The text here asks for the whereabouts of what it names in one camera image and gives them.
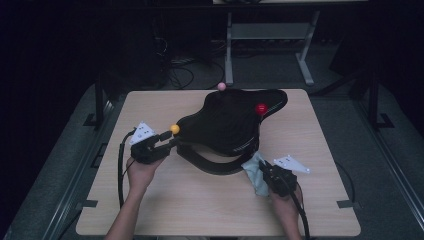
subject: white cloth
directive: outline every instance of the white cloth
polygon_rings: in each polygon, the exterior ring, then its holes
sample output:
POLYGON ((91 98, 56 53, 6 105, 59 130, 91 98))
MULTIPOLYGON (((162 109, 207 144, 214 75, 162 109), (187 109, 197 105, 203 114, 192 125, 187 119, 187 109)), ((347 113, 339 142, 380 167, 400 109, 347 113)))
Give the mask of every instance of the white cloth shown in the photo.
POLYGON ((267 197, 269 195, 268 185, 263 180, 263 173, 259 169, 260 161, 264 161, 264 159, 259 152, 256 152, 251 159, 243 163, 241 166, 246 171, 247 176, 252 182, 256 195, 267 197))

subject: black foam piece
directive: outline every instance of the black foam piece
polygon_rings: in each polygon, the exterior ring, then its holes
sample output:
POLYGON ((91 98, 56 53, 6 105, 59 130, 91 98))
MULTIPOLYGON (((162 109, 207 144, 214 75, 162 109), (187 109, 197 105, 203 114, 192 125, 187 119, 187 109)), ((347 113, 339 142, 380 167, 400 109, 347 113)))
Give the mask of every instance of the black foam piece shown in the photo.
POLYGON ((244 91, 228 89, 208 94, 202 109, 180 119, 178 153, 200 169, 213 174, 230 174, 241 169, 241 164, 253 156, 259 147, 261 122, 287 104, 282 90, 244 91), (258 115, 255 108, 265 104, 268 111, 258 115), (218 155, 239 159, 230 163, 213 163, 192 150, 192 145, 203 145, 218 155))

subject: white tag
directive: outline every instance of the white tag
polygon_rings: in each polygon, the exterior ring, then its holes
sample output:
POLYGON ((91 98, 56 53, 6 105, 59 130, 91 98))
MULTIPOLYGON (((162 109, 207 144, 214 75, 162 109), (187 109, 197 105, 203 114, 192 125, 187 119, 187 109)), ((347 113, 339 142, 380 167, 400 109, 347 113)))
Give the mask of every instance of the white tag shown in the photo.
POLYGON ((145 124, 144 122, 141 122, 137 129, 135 130, 134 135, 132 136, 131 140, 130 140, 130 145, 134 145, 136 143, 139 143, 151 136, 154 136, 156 133, 155 131, 153 131, 153 129, 151 129, 149 126, 147 126, 147 124, 145 124))
POLYGON ((293 171, 298 171, 303 173, 311 173, 311 169, 303 166, 300 162, 292 158, 290 155, 287 155, 287 157, 274 159, 274 163, 287 170, 293 170, 293 171))

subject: white metal stand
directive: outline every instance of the white metal stand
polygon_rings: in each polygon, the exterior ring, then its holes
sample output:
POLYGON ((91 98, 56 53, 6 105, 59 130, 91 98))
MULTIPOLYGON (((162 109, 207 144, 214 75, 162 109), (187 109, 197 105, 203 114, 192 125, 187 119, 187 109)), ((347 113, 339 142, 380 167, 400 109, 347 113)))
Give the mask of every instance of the white metal stand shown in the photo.
POLYGON ((319 13, 319 11, 315 11, 309 23, 232 23, 231 13, 228 13, 225 83, 228 86, 234 84, 231 62, 231 41, 233 39, 303 39, 305 44, 302 51, 296 54, 296 59, 306 85, 313 85, 314 80, 305 59, 315 32, 319 13))

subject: pink ball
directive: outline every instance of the pink ball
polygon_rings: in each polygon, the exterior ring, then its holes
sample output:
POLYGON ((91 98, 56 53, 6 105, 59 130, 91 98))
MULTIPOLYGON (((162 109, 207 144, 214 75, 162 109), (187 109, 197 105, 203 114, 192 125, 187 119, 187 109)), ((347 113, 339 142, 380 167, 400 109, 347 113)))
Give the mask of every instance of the pink ball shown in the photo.
POLYGON ((218 90, 219 91, 224 91, 227 88, 227 85, 225 85, 225 83, 219 83, 218 84, 218 90))

